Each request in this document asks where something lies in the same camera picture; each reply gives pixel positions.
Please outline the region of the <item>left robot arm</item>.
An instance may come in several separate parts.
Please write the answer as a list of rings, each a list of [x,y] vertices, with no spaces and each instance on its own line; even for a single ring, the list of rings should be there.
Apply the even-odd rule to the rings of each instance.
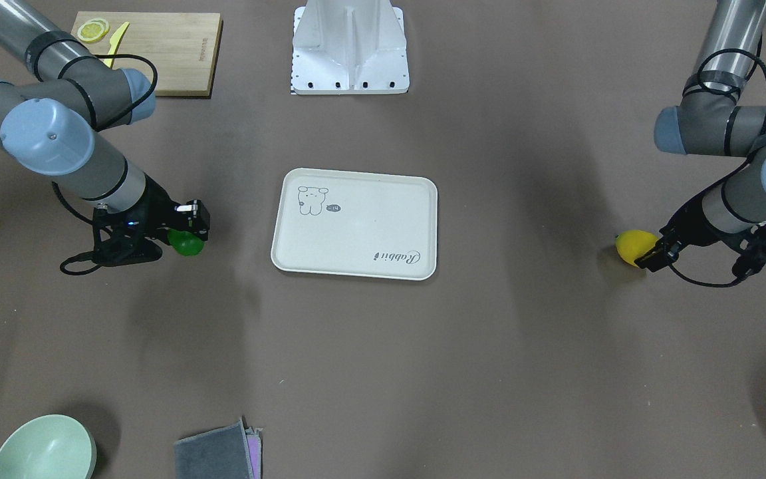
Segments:
[[[719,1],[683,99],[656,119],[654,142],[668,154],[744,158],[734,172],[688,200],[634,258],[640,269],[673,267],[687,246],[724,243],[737,252],[733,282],[766,264],[766,104],[740,106],[755,68],[766,76],[758,48],[766,1]]]

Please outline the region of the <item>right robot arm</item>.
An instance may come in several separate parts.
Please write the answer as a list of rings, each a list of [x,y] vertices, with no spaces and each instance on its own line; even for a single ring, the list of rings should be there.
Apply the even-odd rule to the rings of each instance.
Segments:
[[[203,251],[209,210],[184,204],[103,139],[107,128],[149,118],[158,72],[106,66],[83,42],[31,4],[0,1],[0,46],[22,60],[36,82],[0,79],[0,149],[24,168],[49,177],[55,195],[91,227],[93,247],[60,270],[90,263],[96,271],[151,263],[169,245],[184,257]]]

